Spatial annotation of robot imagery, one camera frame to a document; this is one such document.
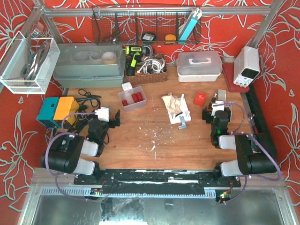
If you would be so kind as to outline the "red large spring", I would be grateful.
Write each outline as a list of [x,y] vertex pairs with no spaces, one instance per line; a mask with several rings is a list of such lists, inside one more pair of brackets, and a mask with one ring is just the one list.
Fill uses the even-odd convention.
[[133,99],[134,103],[139,102],[139,98],[138,98],[138,96],[135,93],[133,93],[131,96],[132,96],[132,99]]
[[138,92],[136,95],[137,95],[139,101],[143,101],[143,96],[142,96],[141,92]]

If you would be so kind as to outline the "beige work glove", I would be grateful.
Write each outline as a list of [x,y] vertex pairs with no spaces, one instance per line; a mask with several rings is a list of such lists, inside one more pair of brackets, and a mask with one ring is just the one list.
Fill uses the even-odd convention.
[[177,116],[182,114],[182,110],[180,109],[180,98],[174,96],[171,92],[168,95],[164,95],[161,97],[167,111],[171,114]]

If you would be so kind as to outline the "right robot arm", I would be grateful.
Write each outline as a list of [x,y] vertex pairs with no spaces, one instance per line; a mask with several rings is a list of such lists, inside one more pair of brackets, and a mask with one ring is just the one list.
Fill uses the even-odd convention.
[[[228,132],[231,120],[231,106],[239,107],[243,118],[233,132]],[[216,164],[213,170],[213,179],[219,181],[233,177],[259,177],[270,181],[279,181],[282,172],[275,158],[265,149],[265,144],[259,141],[256,134],[238,133],[246,118],[246,111],[236,103],[228,103],[226,94],[214,93],[211,102],[202,110],[202,120],[210,124],[211,144],[217,149],[235,150],[236,160]]]

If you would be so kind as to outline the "grey metal bracket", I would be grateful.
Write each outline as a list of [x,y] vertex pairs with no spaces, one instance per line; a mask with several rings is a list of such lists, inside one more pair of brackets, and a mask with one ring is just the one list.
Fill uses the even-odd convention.
[[180,116],[181,125],[178,126],[178,129],[185,129],[187,127],[184,116]]

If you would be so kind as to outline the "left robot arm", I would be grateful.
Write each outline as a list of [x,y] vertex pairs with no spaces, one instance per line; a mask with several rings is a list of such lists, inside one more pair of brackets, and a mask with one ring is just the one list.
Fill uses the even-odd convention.
[[81,158],[81,155],[99,157],[109,143],[108,130],[120,126],[120,110],[114,119],[109,118],[109,108],[101,107],[94,112],[75,112],[67,115],[61,122],[64,130],[67,118],[75,115],[91,115],[86,137],[72,132],[59,132],[48,144],[42,157],[42,167],[57,177],[61,174],[78,174],[86,176],[99,175],[96,162]]

